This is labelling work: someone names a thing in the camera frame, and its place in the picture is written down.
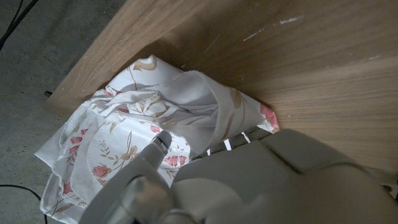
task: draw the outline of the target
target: wood grain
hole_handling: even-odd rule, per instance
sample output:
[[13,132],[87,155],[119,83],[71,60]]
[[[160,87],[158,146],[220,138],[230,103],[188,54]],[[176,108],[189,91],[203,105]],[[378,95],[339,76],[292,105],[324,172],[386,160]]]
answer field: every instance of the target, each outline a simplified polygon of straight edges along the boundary
[[[163,15],[142,35],[126,34],[142,32],[138,18],[114,37],[108,26],[47,107],[68,114],[117,71],[154,54],[267,103],[282,128],[317,138],[364,166],[398,172],[397,1],[188,2],[179,9],[195,13]],[[117,47],[100,47],[110,42]]]

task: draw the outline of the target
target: gray floor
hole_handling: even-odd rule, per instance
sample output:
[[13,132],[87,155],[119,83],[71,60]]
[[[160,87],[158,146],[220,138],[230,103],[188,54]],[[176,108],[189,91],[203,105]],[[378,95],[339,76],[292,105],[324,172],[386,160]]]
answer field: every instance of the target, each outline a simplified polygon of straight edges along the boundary
[[[42,109],[44,91],[56,89],[123,2],[40,0],[7,40],[0,51],[0,184],[42,195],[50,168],[33,153],[65,122]],[[18,4],[0,1],[0,35]],[[39,202],[0,188],[0,223],[44,223]]]

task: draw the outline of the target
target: white cloth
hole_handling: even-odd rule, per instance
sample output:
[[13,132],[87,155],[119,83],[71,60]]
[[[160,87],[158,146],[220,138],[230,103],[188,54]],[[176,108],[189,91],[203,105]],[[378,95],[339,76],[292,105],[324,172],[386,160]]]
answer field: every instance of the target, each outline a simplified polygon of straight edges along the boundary
[[163,129],[173,139],[158,172],[170,185],[190,150],[202,153],[257,124],[279,130],[272,110],[233,88],[155,56],[138,60],[84,102],[36,152],[53,172],[40,209],[77,223],[102,186]]

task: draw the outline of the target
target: pink flower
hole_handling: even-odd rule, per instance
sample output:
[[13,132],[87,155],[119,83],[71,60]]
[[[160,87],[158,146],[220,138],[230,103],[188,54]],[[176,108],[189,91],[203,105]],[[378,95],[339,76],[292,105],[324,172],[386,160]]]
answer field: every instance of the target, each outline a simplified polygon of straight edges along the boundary
[[76,143],[81,142],[82,139],[83,139],[82,137],[72,137],[70,139],[70,142],[72,142],[72,144],[76,144]]
[[185,160],[187,159],[187,157],[185,156],[180,156],[180,165],[184,165],[185,164]]
[[173,166],[177,166],[178,156],[172,156],[170,160],[173,162]]
[[150,126],[150,130],[155,132],[155,133],[159,133],[160,132],[160,128],[158,128],[156,126],[153,126],[153,125]]
[[106,165],[103,165],[94,167],[92,172],[97,177],[106,177],[109,173],[112,172],[112,170],[107,168]]
[[71,148],[69,149],[69,154],[72,154],[72,153],[76,152],[78,148],[79,148],[79,146],[73,146],[73,147],[71,147]]
[[106,95],[108,95],[108,96],[113,96],[112,93],[110,93],[110,92],[108,92],[108,91],[106,91],[106,90],[104,90],[104,93],[105,93]]
[[67,184],[63,184],[63,194],[67,194],[72,192],[72,188],[70,187],[70,182]]
[[171,158],[170,158],[170,156],[169,156],[169,157],[167,157],[167,158],[165,158],[163,161],[165,161],[166,163],[168,163],[170,166],[172,166],[172,165],[173,165],[173,162],[171,161]]
[[82,129],[80,130],[81,135],[85,135],[88,129]]
[[273,128],[279,129],[278,120],[276,119],[275,112],[264,105],[260,105],[260,113],[266,116],[266,120],[270,122]]
[[125,109],[125,108],[118,108],[118,110],[119,110],[119,111],[122,111],[122,112],[125,112],[125,113],[128,113],[128,112],[129,112],[129,110],[127,110],[127,109]]

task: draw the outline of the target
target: black cable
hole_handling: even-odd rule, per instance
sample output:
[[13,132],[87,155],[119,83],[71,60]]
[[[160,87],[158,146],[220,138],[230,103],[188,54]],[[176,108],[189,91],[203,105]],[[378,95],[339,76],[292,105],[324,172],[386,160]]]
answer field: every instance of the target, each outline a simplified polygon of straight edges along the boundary
[[25,18],[26,14],[33,8],[33,6],[37,3],[37,1],[39,1],[39,0],[32,0],[29,3],[29,5],[27,5],[26,8],[21,12],[21,14],[18,17],[16,17],[19,13],[19,10],[22,7],[23,0],[21,0],[21,3],[19,4],[19,8],[18,8],[16,15],[14,16],[13,20],[11,21],[6,33],[0,39],[0,50],[2,49],[2,47],[3,47],[4,43],[6,42],[6,40],[8,39],[8,37],[17,28],[19,23]]
[[20,11],[20,9],[21,9],[23,3],[24,3],[24,0],[21,0],[21,2],[19,3],[19,7],[18,7],[18,10],[17,10],[17,13],[15,13],[14,18],[12,18],[12,21],[11,21],[10,24],[8,25],[7,30],[10,29],[11,25],[15,22],[15,19],[17,19],[18,13],[19,13],[19,11]]
[[[26,188],[26,187],[23,187],[23,186],[18,186],[18,185],[12,185],[12,184],[0,184],[0,187],[15,187],[15,188],[19,188],[19,189],[28,190],[30,193],[34,194],[35,197],[36,197],[39,201],[41,201],[40,196],[37,195],[36,192],[34,192],[33,190],[31,190],[31,189],[29,189],[29,188]],[[46,216],[46,214],[44,214],[44,223],[47,224],[47,216]]]

